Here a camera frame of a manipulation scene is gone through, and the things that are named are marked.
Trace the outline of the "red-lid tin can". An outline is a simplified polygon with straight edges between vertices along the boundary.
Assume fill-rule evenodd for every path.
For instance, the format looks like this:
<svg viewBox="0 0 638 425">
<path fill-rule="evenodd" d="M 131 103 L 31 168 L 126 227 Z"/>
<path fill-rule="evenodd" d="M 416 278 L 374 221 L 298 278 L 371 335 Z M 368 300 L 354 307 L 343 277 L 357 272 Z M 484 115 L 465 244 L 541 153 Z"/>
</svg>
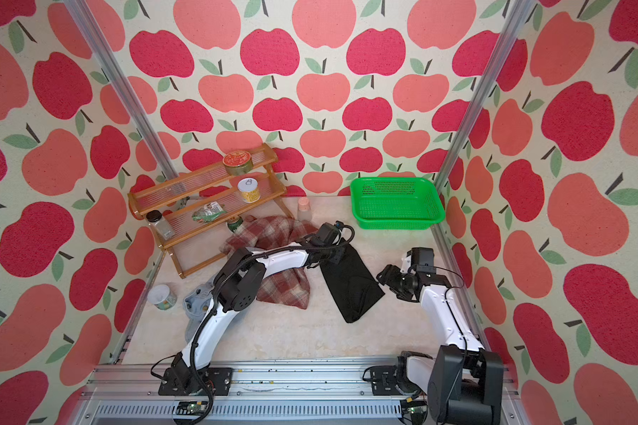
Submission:
<svg viewBox="0 0 638 425">
<path fill-rule="evenodd" d="M 253 155 L 248 151 L 233 151 L 223 157 L 223 166 L 228 175 L 246 175 L 253 170 Z"/>
</svg>

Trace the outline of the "green plastic basket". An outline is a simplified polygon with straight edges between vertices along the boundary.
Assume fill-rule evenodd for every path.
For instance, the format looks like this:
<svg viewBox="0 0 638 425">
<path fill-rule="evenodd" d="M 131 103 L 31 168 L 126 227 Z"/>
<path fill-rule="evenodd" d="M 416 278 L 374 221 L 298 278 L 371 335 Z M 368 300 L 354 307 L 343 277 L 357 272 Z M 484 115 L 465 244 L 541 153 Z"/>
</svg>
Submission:
<svg viewBox="0 0 638 425">
<path fill-rule="evenodd" d="M 350 192 L 364 230 L 428 230 L 446 219 L 435 185 L 420 177 L 362 177 Z"/>
</svg>

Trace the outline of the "green snack packet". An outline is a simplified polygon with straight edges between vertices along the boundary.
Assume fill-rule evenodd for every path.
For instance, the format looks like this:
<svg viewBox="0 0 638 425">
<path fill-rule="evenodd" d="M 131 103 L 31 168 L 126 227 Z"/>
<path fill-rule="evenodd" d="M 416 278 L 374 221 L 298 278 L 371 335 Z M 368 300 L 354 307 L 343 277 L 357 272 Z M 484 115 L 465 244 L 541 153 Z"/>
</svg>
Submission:
<svg viewBox="0 0 638 425">
<path fill-rule="evenodd" d="M 191 219 L 199 223 L 209 223 L 216 221 L 225 214 L 226 210 L 218 202 L 211 202 L 195 210 L 191 214 Z"/>
</svg>

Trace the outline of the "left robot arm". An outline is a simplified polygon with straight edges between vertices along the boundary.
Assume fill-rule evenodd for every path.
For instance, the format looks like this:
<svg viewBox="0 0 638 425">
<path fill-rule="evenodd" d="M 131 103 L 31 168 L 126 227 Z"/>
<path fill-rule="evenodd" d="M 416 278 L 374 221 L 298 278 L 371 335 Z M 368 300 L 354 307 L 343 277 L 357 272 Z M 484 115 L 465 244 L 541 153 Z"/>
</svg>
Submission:
<svg viewBox="0 0 638 425">
<path fill-rule="evenodd" d="M 207 368 L 216 347 L 233 319 L 253 304 L 264 279 L 291 269 L 317 267 L 341 260 L 356 232 L 337 221 L 324 223 L 317 232 L 281 248 L 261 251 L 240 248 L 214 277 L 211 304 L 198 329 L 182 352 L 172 357 L 160 377 L 161 396 L 214 395 L 206 382 Z"/>
</svg>

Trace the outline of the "black skirt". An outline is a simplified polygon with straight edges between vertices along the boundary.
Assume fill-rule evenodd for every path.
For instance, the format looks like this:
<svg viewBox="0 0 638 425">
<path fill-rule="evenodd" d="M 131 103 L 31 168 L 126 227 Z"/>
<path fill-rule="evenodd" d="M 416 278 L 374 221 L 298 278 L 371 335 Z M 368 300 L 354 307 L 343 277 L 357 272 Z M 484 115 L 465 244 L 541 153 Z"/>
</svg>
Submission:
<svg viewBox="0 0 638 425">
<path fill-rule="evenodd" d="M 351 244 L 338 263 L 326 261 L 320 269 L 346 323 L 360 320 L 385 295 Z"/>
</svg>

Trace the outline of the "red plaid skirt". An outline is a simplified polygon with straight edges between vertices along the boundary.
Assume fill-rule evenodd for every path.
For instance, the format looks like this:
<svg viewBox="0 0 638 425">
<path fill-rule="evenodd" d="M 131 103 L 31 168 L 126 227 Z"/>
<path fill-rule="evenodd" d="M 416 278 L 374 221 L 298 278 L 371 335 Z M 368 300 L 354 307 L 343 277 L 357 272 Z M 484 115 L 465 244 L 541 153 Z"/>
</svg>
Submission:
<svg viewBox="0 0 638 425">
<path fill-rule="evenodd" d="M 256 218 L 237 228 L 235 234 L 220 246 L 220 252 L 231 256 L 242 247 L 270 251 L 292 244 L 316 231 L 317 227 L 308 221 L 297 221 L 281 215 Z M 257 292 L 257 299 L 307 309 L 310 285 L 303 271 L 307 260 L 308 253 L 303 250 L 282 251 L 266 259 L 260 258 L 259 261 L 266 267 L 266 274 Z"/>
</svg>

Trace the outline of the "right aluminium corner post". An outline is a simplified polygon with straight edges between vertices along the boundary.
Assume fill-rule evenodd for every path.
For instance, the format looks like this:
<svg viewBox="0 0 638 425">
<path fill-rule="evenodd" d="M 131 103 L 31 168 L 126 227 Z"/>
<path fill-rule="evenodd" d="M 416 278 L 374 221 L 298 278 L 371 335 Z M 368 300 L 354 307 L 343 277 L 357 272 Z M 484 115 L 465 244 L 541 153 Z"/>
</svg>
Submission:
<svg viewBox="0 0 638 425">
<path fill-rule="evenodd" d="M 459 129 L 451 138 L 451 145 L 441 170 L 437 173 L 434 184 L 437 191 L 441 191 L 448 181 L 448 177 L 455 166 L 455 162 L 459 158 L 460 151 L 465 142 L 469 139 L 469 135 L 480 116 L 486 99 L 490 96 L 493 89 L 498 88 L 497 78 L 503 69 L 510 51 L 517 41 L 517 36 L 523 28 L 525 21 L 532 8 L 536 5 L 533 0 L 511 1 L 513 8 L 507 14 L 503 30 L 499 34 L 496 46 L 489 57 L 487 66 L 478 80 L 477 87 L 473 90 L 469 106 L 466 109 L 464 118 L 462 119 Z"/>
</svg>

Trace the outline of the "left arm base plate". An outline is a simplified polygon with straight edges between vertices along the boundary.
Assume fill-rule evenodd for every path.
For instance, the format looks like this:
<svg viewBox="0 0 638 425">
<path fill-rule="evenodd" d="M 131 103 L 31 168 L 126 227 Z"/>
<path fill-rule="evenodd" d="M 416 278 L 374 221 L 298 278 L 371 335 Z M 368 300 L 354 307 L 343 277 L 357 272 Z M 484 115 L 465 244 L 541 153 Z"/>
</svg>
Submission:
<svg viewBox="0 0 638 425">
<path fill-rule="evenodd" d="M 216 396 L 227 396 L 233 375 L 232 368 L 202 368 L 200 379 Z M 168 368 L 161 380 L 158 394 L 161 396 L 205 396 L 189 368 Z"/>
</svg>

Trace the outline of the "light denim skirt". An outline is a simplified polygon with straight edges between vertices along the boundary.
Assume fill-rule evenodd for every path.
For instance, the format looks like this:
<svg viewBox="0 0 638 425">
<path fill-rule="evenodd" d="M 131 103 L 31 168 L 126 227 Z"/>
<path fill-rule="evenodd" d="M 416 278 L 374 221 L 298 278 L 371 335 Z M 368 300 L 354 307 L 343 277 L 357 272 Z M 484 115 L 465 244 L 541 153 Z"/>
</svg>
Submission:
<svg viewBox="0 0 638 425">
<path fill-rule="evenodd" d="M 201 324 L 211 307 L 212 291 L 214 284 L 208 281 L 197 286 L 193 292 L 184 298 L 183 307 L 189 319 L 184 333 L 185 341 L 189 343 L 194 337 L 198 326 Z"/>
</svg>

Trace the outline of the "white small cup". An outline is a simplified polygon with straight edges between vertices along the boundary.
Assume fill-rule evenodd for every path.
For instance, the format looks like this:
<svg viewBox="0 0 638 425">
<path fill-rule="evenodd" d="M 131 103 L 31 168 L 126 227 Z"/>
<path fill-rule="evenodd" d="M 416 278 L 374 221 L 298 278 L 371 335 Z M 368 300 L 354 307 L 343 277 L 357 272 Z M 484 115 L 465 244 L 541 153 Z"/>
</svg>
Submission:
<svg viewBox="0 0 638 425">
<path fill-rule="evenodd" d="M 147 301 L 161 311 L 168 310 L 177 303 L 177 295 L 166 284 L 152 287 L 147 294 Z"/>
</svg>

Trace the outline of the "pink-cap clear bottle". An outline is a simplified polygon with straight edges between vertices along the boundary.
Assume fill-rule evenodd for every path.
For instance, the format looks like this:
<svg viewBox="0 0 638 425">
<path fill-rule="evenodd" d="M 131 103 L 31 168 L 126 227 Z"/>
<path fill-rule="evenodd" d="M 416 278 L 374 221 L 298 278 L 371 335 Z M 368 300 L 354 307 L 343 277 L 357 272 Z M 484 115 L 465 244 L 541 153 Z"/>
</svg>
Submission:
<svg viewBox="0 0 638 425">
<path fill-rule="evenodd" d="M 312 209 L 311 209 L 310 200 L 308 197 L 302 197 L 298 199 L 297 219 L 299 221 L 312 220 Z"/>
</svg>

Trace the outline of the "black-cap spice jar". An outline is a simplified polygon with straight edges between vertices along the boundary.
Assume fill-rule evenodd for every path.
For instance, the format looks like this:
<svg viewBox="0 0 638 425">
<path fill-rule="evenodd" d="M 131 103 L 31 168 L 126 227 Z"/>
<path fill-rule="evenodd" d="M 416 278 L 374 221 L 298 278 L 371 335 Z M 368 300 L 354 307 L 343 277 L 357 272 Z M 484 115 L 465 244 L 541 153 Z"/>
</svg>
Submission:
<svg viewBox="0 0 638 425">
<path fill-rule="evenodd" d="M 175 230 L 173 230 L 172 226 L 161 211 L 152 210 L 148 212 L 146 214 L 146 219 L 163 240 L 169 240 L 175 236 Z"/>
</svg>

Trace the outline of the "wooden two-tier shelf rack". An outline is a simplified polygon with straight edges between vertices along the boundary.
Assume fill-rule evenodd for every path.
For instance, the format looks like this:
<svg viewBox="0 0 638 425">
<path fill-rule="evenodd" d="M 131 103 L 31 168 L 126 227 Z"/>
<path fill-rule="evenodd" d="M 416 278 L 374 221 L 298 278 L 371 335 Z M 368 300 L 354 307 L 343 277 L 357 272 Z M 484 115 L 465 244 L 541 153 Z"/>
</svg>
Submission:
<svg viewBox="0 0 638 425">
<path fill-rule="evenodd" d="M 223 162 L 214 163 L 197 171 L 178 178 L 163 182 L 143 191 L 128 194 L 129 208 L 136 216 L 145 218 L 149 212 L 160 210 L 172 203 L 185 200 L 187 205 L 167 217 L 167 222 L 175 235 L 170 239 L 154 233 L 157 246 L 168 255 L 175 265 L 175 270 L 181 278 L 186 278 L 201 269 L 224 258 L 224 253 L 216 253 L 211 258 L 202 260 L 193 266 L 184 267 L 182 257 L 186 255 L 184 243 L 189 242 L 209 230 L 213 230 L 234 216 L 241 216 L 256 207 L 275 202 L 285 216 L 292 218 L 293 212 L 282 199 L 287 189 L 276 177 L 272 165 L 278 162 L 278 156 L 267 144 L 262 144 L 250 150 L 253 161 L 252 172 L 249 177 L 257 180 L 260 198 L 252 203 L 244 200 L 237 188 L 237 182 L 242 175 L 230 175 Z M 223 209 L 224 214 L 212 221 L 195 221 L 192 216 L 198 210 L 216 203 Z"/>
</svg>

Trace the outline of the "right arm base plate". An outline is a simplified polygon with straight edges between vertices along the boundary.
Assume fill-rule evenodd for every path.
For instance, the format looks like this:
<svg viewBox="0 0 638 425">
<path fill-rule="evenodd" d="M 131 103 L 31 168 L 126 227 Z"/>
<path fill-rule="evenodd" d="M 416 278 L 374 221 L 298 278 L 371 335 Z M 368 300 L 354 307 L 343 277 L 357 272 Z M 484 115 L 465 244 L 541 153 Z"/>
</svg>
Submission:
<svg viewBox="0 0 638 425">
<path fill-rule="evenodd" d="M 427 392 L 431 375 L 429 368 L 374 366 L 363 372 L 362 379 L 374 396 L 416 398 Z"/>
</svg>

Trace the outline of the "aluminium corner post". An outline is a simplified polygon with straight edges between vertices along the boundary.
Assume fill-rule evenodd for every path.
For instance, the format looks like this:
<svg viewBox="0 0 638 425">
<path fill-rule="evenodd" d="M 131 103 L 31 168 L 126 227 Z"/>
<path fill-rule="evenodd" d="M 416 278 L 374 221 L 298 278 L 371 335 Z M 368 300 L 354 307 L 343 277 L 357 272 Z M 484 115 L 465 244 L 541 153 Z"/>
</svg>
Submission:
<svg viewBox="0 0 638 425">
<path fill-rule="evenodd" d="M 97 24 L 90 7 L 85 1 L 79 0 L 65 0 L 64 5 L 72 15 L 76 26 L 81 31 L 101 69 L 106 72 L 120 101 L 129 113 L 131 120 L 135 123 L 136 129 L 147 142 L 154 159 L 157 160 L 159 169 L 166 175 L 168 180 L 177 178 L 177 170 L 175 170 L 167 150 L 161 143 L 161 139 L 152 127 L 150 120 L 148 120 L 138 95 L 134 92 L 127 76 L 119 66 L 114 52 L 110 44 L 108 44 L 101 27 Z"/>
<path fill-rule="evenodd" d="M 536 5 L 533 0 L 511 1 L 513 8 L 507 14 L 503 30 L 499 34 L 496 46 L 489 57 L 487 66 L 478 80 L 477 87 L 473 90 L 469 106 L 466 109 L 464 118 L 462 119 L 459 129 L 451 138 L 451 145 L 441 170 L 437 173 L 434 184 L 437 191 L 441 191 L 448 181 L 448 177 L 455 166 L 455 162 L 459 158 L 460 151 L 465 142 L 469 139 L 469 135 L 480 116 L 486 99 L 490 96 L 493 89 L 498 88 L 497 78 L 503 69 L 510 51 L 517 41 L 517 36 L 523 28 L 525 21 L 532 8 Z"/>
</svg>

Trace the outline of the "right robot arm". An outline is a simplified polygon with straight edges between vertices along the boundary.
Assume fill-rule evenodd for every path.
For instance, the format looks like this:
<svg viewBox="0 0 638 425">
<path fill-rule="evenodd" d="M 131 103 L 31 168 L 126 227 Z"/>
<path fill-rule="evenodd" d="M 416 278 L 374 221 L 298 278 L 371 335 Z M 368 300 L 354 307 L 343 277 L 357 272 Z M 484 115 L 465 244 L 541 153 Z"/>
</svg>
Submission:
<svg viewBox="0 0 638 425">
<path fill-rule="evenodd" d="M 401 267 L 386 266 L 377 280 L 397 299 L 419 304 L 441 343 L 435 356 L 402 352 L 395 367 L 397 390 L 424 394 L 426 412 L 438 424 L 499 424 L 503 360 L 471 331 L 455 300 L 459 288 L 437 272 L 434 250 L 410 249 Z"/>
</svg>

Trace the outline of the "left aluminium corner post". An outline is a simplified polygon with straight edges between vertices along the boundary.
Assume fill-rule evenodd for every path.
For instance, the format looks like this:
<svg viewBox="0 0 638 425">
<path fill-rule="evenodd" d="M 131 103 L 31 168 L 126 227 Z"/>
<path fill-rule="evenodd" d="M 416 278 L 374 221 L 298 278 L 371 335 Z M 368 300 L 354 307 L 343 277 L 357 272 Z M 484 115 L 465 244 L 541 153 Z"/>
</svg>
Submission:
<svg viewBox="0 0 638 425">
<path fill-rule="evenodd" d="M 97 24 L 90 7 L 85 1 L 79 0 L 65 0 L 64 5 L 72 15 L 76 26 L 81 31 L 101 69 L 106 72 L 120 101 L 129 113 L 131 120 L 135 123 L 136 129 L 147 142 L 154 159 L 157 160 L 159 169 L 166 175 L 168 180 L 177 178 L 177 170 L 175 170 L 167 150 L 161 143 L 161 139 L 152 127 L 150 120 L 148 120 L 138 95 L 134 92 L 127 76 L 119 66 L 114 52 L 110 44 L 108 44 L 101 27 Z"/>
</svg>

